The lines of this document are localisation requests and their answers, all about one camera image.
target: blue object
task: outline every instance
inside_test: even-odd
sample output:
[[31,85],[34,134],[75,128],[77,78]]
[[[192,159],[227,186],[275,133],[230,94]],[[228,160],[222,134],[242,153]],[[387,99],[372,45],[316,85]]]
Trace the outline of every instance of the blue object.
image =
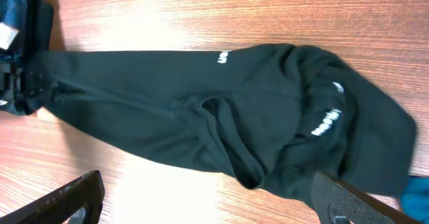
[[27,0],[0,0],[1,21],[20,31],[25,25]]
[[411,176],[400,203],[405,214],[429,224],[429,177]]
[[[27,0],[0,0],[0,22],[19,30],[17,40],[22,41],[25,35],[25,21],[27,16]],[[10,62],[19,61],[22,49],[19,47],[9,52],[0,52],[0,60]]]

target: printed logo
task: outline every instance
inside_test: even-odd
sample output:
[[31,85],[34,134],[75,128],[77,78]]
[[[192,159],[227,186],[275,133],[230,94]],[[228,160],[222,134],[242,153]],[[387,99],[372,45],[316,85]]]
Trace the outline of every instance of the printed logo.
[[228,52],[230,52],[230,50],[222,51],[217,62],[221,64],[227,63]]
[[323,119],[323,123],[321,123],[315,130],[313,130],[311,134],[315,136],[321,136],[322,134],[324,134],[332,127],[332,124],[340,117],[340,114],[340,110],[332,109],[326,114],[326,117]]
[[344,87],[343,87],[343,86],[341,86],[341,84],[340,84],[340,83],[338,83],[338,82],[333,82],[333,85],[336,87],[336,89],[337,89],[337,91],[338,91],[339,93],[344,93]]

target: wooden table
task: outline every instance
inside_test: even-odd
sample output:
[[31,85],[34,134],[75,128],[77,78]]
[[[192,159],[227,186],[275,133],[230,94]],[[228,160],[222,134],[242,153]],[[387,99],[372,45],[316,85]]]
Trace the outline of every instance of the wooden table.
[[[429,0],[48,1],[58,12],[55,50],[287,42],[333,51],[415,117],[420,135],[411,173],[429,175]],[[0,114],[0,216],[94,169],[107,190],[101,223],[318,223],[298,201],[247,191],[222,174],[137,158],[47,111]]]

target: black sweatpants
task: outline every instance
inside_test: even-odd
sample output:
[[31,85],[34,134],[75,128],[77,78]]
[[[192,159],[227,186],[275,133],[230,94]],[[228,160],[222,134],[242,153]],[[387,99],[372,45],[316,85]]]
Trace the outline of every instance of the black sweatpants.
[[316,47],[40,52],[26,74],[30,108],[159,163],[223,172],[310,206],[316,171],[375,194],[406,185],[413,119]]

